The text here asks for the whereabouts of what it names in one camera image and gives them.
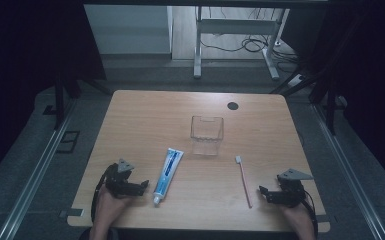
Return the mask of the white metal desk frame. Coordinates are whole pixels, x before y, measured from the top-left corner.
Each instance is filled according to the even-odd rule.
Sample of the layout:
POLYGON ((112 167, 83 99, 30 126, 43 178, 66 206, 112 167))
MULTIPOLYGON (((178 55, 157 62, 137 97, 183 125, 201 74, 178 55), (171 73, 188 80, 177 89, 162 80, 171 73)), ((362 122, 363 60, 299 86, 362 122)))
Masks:
POLYGON ((226 18, 203 18, 202 7, 195 10, 196 14, 196 44, 194 52, 193 76, 199 79, 202 75, 201 37, 203 34, 230 34, 230 35, 260 35, 267 37, 267 46, 260 50, 265 60, 271 78, 280 78, 278 70, 272 59, 274 47, 279 38, 285 9, 273 9, 275 19, 226 19, 226 18))

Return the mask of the person's right hand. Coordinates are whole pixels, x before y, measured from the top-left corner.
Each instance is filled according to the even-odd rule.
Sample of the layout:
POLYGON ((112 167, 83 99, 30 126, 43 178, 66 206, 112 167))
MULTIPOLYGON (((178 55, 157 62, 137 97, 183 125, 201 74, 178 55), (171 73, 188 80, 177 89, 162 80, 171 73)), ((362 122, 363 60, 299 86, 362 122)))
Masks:
POLYGON ((280 209, 296 234, 311 234, 315 236, 312 221, 307 209, 303 205, 298 205, 294 208, 280 206, 280 209))

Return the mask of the blue and white toothpaste tube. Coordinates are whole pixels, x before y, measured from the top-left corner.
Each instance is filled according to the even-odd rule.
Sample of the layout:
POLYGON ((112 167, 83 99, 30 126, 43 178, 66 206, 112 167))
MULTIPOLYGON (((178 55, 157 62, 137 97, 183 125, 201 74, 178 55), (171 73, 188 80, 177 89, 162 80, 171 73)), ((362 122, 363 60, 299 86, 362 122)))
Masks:
POLYGON ((153 193, 153 203, 155 206, 158 206, 164 199, 183 154, 184 152, 180 150, 167 149, 164 166, 153 193))

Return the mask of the pink toothbrush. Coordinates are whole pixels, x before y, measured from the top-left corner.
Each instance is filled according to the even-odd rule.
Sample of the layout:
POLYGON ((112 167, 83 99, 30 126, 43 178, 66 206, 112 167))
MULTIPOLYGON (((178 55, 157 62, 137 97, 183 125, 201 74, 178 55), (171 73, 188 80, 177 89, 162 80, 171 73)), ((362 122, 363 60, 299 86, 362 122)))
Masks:
POLYGON ((249 188, 248 188, 247 179, 246 179, 246 175, 245 175, 244 166, 242 163, 241 156, 239 156, 239 155, 235 156, 235 162, 236 162, 236 164, 239 165, 239 168, 241 171, 241 178, 242 178, 242 182, 243 182, 243 187, 244 187, 248 207, 249 207, 249 209, 252 209, 253 208, 253 202, 252 202, 252 198, 251 198, 250 193, 249 193, 249 188))

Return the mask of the person's left hand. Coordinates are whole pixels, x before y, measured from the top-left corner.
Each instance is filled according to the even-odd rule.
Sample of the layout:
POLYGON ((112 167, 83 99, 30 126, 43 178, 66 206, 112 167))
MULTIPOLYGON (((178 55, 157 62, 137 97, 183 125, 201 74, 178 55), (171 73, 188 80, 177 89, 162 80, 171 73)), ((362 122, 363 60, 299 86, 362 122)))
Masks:
POLYGON ((113 197, 109 190, 102 186, 98 192, 93 228, 108 229, 131 201, 131 197, 122 197, 121 199, 113 197))

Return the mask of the black metal stand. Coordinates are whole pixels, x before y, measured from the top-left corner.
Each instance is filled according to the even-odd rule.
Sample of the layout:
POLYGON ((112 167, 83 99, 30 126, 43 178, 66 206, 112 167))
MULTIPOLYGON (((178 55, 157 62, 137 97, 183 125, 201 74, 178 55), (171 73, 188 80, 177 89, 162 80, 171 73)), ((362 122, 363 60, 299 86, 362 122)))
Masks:
MULTIPOLYGON (((90 85, 91 87, 97 89, 98 91, 111 96, 113 90, 105 87, 100 84, 97 80, 94 79, 83 79, 83 82, 90 85)), ((56 115, 56 124, 55 128, 58 129, 66 115, 65 105, 64 105, 64 93, 67 92, 71 99, 77 99, 80 97, 81 90, 79 84, 76 80, 66 80, 62 76, 58 76, 55 80, 55 115, 56 115)))
POLYGON ((271 94, 280 94, 284 97, 288 97, 310 85, 313 85, 313 89, 308 95, 308 99, 312 104, 319 104, 324 98, 327 98, 325 108, 325 125, 332 134, 335 134, 334 116, 336 109, 336 84, 331 77, 331 69, 325 67, 314 74, 305 76, 304 79, 298 84, 283 91, 283 88, 285 88, 296 76, 298 76, 303 69, 303 66, 297 66, 285 80, 283 80, 274 90, 271 91, 271 94))

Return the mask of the white panel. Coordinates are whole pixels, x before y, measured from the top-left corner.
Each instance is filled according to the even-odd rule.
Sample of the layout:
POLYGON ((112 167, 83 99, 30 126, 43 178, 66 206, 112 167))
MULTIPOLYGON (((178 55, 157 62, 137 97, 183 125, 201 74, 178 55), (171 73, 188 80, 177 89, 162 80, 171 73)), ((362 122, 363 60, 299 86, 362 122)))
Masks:
POLYGON ((101 54, 172 52, 171 6, 85 4, 84 8, 101 54))

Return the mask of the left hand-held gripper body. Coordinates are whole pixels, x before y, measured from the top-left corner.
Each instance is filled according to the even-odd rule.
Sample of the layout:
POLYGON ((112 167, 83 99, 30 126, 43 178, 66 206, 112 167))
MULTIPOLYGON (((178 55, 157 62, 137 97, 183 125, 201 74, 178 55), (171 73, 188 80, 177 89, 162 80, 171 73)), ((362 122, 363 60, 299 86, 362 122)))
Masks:
POLYGON ((134 166, 124 159, 107 168, 105 186, 115 198, 135 194, 135 187, 128 182, 133 169, 134 166))

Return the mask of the clear plastic cup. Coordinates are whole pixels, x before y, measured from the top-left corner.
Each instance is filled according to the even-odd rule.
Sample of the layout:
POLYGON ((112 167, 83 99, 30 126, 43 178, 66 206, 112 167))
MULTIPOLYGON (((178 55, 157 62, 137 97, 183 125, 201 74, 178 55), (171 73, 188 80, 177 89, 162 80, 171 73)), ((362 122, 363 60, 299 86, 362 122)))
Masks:
POLYGON ((193 116, 190 138, 193 154, 217 156, 224 139, 224 119, 222 117, 193 116))

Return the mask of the aluminium floor rail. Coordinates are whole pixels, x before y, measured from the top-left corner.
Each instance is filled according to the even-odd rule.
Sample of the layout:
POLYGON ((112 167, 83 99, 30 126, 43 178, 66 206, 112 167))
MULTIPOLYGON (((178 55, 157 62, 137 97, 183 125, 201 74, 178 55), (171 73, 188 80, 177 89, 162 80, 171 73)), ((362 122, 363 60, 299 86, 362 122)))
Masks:
POLYGON ((63 111, 64 117, 60 125, 52 132, 51 138, 48 141, 38 163, 32 171, 26 185, 20 192, 15 201, 9 215, 0 229, 0 240, 13 240, 30 204, 36 195, 45 173, 53 159, 57 147, 65 133, 73 116, 73 111, 77 105, 76 100, 69 100, 66 109, 63 111))
POLYGON ((313 112, 316 115, 318 124, 330 146, 333 155, 338 162, 345 181, 347 182, 350 191, 359 207, 366 223, 371 231, 375 240, 385 240, 385 229, 382 222, 379 219, 379 215, 374 208, 372 201, 369 199, 365 190, 363 189, 361 182, 359 181, 355 171, 353 170, 348 157, 346 156, 342 146, 340 145, 337 137, 331 133, 328 129, 325 121, 326 117, 320 106, 311 105, 313 112))

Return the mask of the white power strip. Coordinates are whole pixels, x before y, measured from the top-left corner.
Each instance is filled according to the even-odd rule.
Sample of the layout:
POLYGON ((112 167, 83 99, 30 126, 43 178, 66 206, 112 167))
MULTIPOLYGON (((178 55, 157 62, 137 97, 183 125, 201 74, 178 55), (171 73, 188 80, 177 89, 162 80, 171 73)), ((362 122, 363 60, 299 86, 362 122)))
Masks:
POLYGON ((290 88, 298 85, 299 83, 301 83, 303 80, 305 79, 305 77, 301 74, 297 74, 295 77, 292 78, 292 80, 288 83, 288 86, 290 88))

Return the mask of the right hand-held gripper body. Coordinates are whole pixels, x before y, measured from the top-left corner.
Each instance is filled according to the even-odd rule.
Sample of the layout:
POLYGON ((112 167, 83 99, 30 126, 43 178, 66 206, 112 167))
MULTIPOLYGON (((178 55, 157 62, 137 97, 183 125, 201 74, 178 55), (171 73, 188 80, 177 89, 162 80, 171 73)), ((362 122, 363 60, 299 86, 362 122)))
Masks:
POLYGON ((295 207, 306 199, 302 180, 313 180, 313 177, 290 168, 279 174, 277 179, 281 188, 279 203, 288 207, 295 207))

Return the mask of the dark curtain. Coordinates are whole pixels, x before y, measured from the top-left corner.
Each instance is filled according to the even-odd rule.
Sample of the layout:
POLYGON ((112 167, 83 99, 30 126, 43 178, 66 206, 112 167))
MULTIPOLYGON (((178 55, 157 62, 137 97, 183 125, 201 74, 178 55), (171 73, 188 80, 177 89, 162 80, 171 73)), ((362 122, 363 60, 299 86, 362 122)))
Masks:
POLYGON ((61 81, 77 98, 79 80, 106 78, 84 3, 0 0, 0 162, 39 92, 61 81))
POLYGON ((329 0, 294 9, 288 38, 310 44, 303 56, 323 73, 310 98, 329 90, 347 101, 344 116, 385 170, 385 0, 329 0))

